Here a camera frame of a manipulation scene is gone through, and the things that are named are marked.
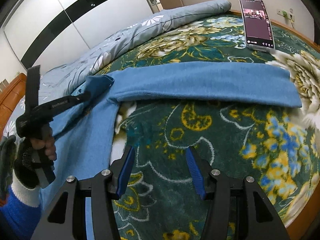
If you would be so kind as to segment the blue sleeve forearm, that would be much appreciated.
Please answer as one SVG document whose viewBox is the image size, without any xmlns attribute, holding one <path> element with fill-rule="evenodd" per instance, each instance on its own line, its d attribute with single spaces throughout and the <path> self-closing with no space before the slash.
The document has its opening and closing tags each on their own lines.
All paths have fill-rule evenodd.
<svg viewBox="0 0 320 240">
<path fill-rule="evenodd" d="M 1 232 L 5 239 L 31 239 L 41 218 L 40 188 L 25 187 L 13 175 L 7 203 L 1 207 Z"/>
</svg>

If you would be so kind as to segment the left hand in glove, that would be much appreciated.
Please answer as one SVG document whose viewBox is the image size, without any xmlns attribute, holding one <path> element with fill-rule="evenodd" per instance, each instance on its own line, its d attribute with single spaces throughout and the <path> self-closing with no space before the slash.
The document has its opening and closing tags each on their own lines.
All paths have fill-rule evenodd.
<svg viewBox="0 0 320 240">
<path fill-rule="evenodd" d="M 44 159 L 56 160 L 56 147 L 52 136 L 52 129 L 47 126 L 44 128 L 45 139 L 25 138 L 16 150 L 16 137 L 3 136 L 1 138 L 1 199 L 5 200 L 9 192 L 10 169 L 13 169 L 12 176 L 28 190 L 33 190 L 40 186 L 40 176 L 37 170 L 43 168 L 39 160 L 39 154 L 44 154 Z"/>
</svg>

